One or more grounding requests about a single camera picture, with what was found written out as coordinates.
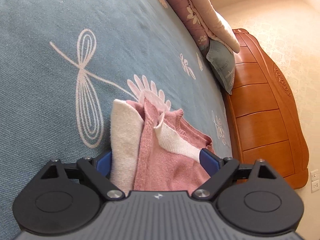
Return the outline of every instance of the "light switch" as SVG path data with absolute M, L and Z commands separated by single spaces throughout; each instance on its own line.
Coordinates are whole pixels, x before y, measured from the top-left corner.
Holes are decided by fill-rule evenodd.
M 319 179 L 319 170 L 314 170 L 310 172 L 311 182 Z

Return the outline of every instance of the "white logo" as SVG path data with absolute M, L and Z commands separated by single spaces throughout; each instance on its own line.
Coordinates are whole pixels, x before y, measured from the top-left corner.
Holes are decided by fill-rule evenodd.
M 154 195 L 154 197 L 155 197 L 156 199 L 160 199 L 160 198 L 163 197 L 163 195 L 161 195 L 160 193 L 158 193 L 157 195 Z

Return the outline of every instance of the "gray ribbed panel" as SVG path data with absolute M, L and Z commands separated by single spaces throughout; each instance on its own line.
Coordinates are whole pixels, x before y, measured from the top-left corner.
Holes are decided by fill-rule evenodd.
M 225 224 L 210 203 L 192 200 L 186 192 L 132 192 L 109 202 L 87 227 L 65 236 L 29 233 L 16 240 L 302 240 L 294 233 L 276 237 L 248 236 Z

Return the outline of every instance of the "white ribbed fabric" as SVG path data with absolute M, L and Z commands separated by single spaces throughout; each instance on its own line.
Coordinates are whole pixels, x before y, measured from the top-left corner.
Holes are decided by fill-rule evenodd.
M 114 100 L 111 112 L 112 167 L 110 181 L 126 195 L 133 190 L 144 121 L 125 101 Z
M 192 158 L 198 163 L 200 150 L 180 137 L 180 135 L 164 123 L 164 113 L 160 116 L 160 123 L 154 127 L 159 146 L 168 152 L 181 154 Z

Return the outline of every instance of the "beige wallpaper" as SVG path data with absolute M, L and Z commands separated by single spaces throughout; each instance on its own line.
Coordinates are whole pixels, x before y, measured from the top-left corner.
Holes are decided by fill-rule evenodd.
M 320 169 L 320 13 L 302 0 L 247 0 L 217 9 L 232 28 L 254 35 L 286 76 L 306 138 L 309 171 Z M 297 193 L 305 213 L 298 232 L 320 239 L 320 190 L 311 184 Z

